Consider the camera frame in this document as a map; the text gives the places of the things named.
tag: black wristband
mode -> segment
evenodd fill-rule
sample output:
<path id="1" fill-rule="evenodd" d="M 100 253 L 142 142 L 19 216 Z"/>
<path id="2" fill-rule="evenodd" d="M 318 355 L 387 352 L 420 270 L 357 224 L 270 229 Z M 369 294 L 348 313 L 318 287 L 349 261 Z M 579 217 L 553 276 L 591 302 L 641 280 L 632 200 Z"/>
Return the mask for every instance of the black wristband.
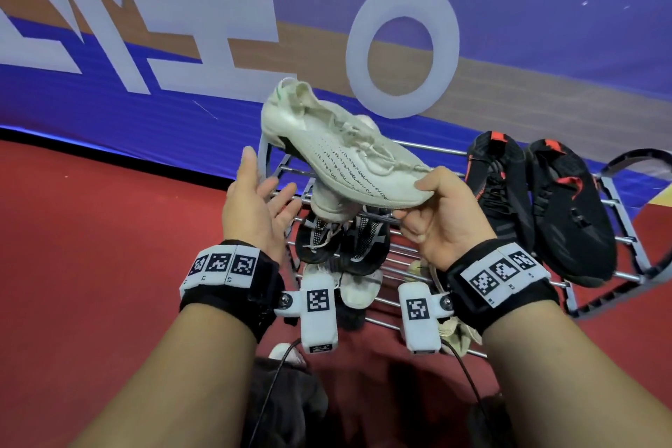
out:
<path id="1" fill-rule="evenodd" d="M 511 245 L 511 242 L 512 241 L 510 240 L 497 239 L 483 241 L 460 257 L 445 273 L 437 272 L 442 285 L 444 287 L 447 286 L 451 291 L 451 298 L 455 306 L 456 315 L 481 334 L 483 334 L 483 332 L 499 318 L 504 317 L 516 308 L 520 308 L 529 303 L 551 300 L 560 304 L 558 293 L 548 279 L 539 278 L 540 273 L 550 276 L 548 272 L 543 270 L 538 262 L 517 245 L 512 245 L 518 249 L 518 251 L 516 251 L 517 255 L 508 255 L 509 252 L 505 252 L 504 254 L 498 255 L 498 257 L 506 259 L 505 265 L 510 266 L 515 274 L 527 273 L 535 274 L 535 276 L 531 283 L 524 288 L 517 290 L 515 293 L 512 293 L 507 299 L 501 301 L 499 304 L 495 304 L 494 307 L 484 299 L 482 294 L 479 294 L 475 290 L 473 284 L 470 285 L 462 277 L 462 273 L 470 268 L 470 266 L 474 265 L 479 260 L 490 256 L 496 250 L 504 250 L 503 247 Z M 516 259 L 512 259 L 512 257 L 521 258 L 522 260 L 516 261 Z M 492 268 L 484 269 L 483 271 L 489 274 L 493 273 Z M 504 285 L 505 282 L 501 276 L 499 277 L 499 280 L 502 281 L 500 285 Z"/>
<path id="2" fill-rule="evenodd" d="M 275 319 L 284 283 L 278 264 L 264 252 L 225 240 L 198 254 L 180 290 L 180 311 L 192 303 L 219 308 L 247 325 L 259 342 Z"/>

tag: black wire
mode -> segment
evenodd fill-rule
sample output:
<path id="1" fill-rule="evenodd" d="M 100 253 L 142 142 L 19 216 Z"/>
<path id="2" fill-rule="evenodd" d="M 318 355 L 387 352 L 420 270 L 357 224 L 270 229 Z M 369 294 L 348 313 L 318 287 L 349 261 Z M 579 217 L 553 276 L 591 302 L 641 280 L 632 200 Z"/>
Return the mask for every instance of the black wire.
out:
<path id="1" fill-rule="evenodd" d="M 462 371 L 464 372 L 464 375 L 466 376 L 467 381 L 469 381 L 469 384 L 471 385 L 471 389 L 474 392 L 474 395 L 476 396 L 476 402 L 478 403 L 478 407 L 480 408 L 481 412 L 483 413 L 483 419 L 485 419 L 485 426 L 488 428 L 490 431 L 490 435 L 492 436 L 492 439 L 497 443 L 498 445 L 501 446 L 501 441 L 499 439 L 499 436 L 497 435 L 495 431 L 495 427 L 493 427 L 492 423 L 490 422 L 490 418 L 488 417 L 488 414 L 485 412 L 485 406 L 483 406 L 483 401 L 481 400 L 481 395 L 478 393 L 478 390 L 476 389 L 476 385 L 474 384 L 473 379 L 471 378 L 471 375 L 469 374 L 469 370 L 466 369 L 464 366 L 464 361 L 462 361 L 462 358 L 458 354 L 458 352 L 455 350 L 455 348 L 449 344 L 447 341 L 443 340 L 444 345 L 448 346 L 448 348 L 453 352 L 453 355 L 455 358 L 458 359 L 458 362 L 460 363 L 460 367 L 462 367 Z"/>
<path id="2" fill-rule="evenodd" d="M 280 358 L 280 363 L 278 363 L 278 370 L 276 370 L 275 373 L 273 374 L 273 380 L 271 381 L 271 385 L 268 387 L 268 392 L 266 393 L 264 403 L 261 405 L 261 410 L 259 411 L 259 418 L 257 418 L 257 422 L 254 424 L 254 430 L 252 430 L 252 435 L 250 436 L 250 442 L 247 445 L 247 448 L 251 448 L 252 443 L 254 442 L 254 438 L 257 435 L 257 430 L 259 429 L 259 425 L 261 424 L 261 419 L 264 417 L 264 411 L 266 410 L 266 405 L 268 405 L 268 400 L 271 398 L 271 392 L 273 391 L 273 386 L 275 386 L 275 381 L 278 380 L 278 376 L 280 375 L 282 365 L 285 363 L 285 360 L 287 359 L 287 356 L 290 355 L 292 349 L 300 343 L 301 339 L 300 338 L 296 339 L 287 348 L 285 353 L 282 355 L 282 358 Z"/>

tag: person's left hand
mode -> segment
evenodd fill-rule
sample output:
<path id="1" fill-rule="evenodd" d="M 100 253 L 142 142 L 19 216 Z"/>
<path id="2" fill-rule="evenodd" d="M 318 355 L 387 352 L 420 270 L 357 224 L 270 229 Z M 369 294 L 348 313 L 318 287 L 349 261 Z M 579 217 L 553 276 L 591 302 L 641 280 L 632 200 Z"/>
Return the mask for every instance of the person's left hand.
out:
<path id="1" fill-rule="evenodd" d="M 237 239 L 256 246 L 281 265 L 286 254 L 285 229 L 301 210 L 301 200 L 295 198 L 286 206 L 296 192 L 292 182 L 267 202 L 266 197 L 277 186 L 277 177 L 259 184 L 257 155 L 252 147 L 246 147 L 236 181 L 226 192 L 222 227 L 224 240 Z"/>

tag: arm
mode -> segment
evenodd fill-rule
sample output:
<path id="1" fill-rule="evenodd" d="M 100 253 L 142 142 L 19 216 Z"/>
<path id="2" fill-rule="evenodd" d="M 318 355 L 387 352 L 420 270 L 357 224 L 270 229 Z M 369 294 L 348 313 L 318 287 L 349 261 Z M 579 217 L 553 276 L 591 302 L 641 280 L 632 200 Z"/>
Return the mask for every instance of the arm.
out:
<path id="1" fill-rule="evenodd" d="M 256 346 L 235 317 L 187 306 L 72 446 L 237 446 Z"/>
<path id="2" fill-rule="evenodd" d="M 524 446 L 668 447 L 672 413 L 551 301 L 518 308 L 483 343 Z"/>

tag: white circle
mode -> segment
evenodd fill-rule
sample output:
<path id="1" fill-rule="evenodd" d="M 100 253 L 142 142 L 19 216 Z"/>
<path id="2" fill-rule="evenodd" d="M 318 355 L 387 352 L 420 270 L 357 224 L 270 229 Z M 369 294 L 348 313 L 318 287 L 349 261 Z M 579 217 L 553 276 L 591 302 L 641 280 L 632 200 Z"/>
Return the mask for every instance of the white circle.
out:
<path id="1" fill-rule="evenodd" d="M 432 38 L 432 69 L 416 90 L 393 96 L 371 80 L 369 48 L 383 24 L 404 16 L 424 25 Z M 352 92 L 361 104 L 383 117 L 399 119 L 423 112 L 437 102 L 455 74 L 459 55 L 458 19 L 448 0 L 366 0 L 352 22 L 345 68 Z"/>

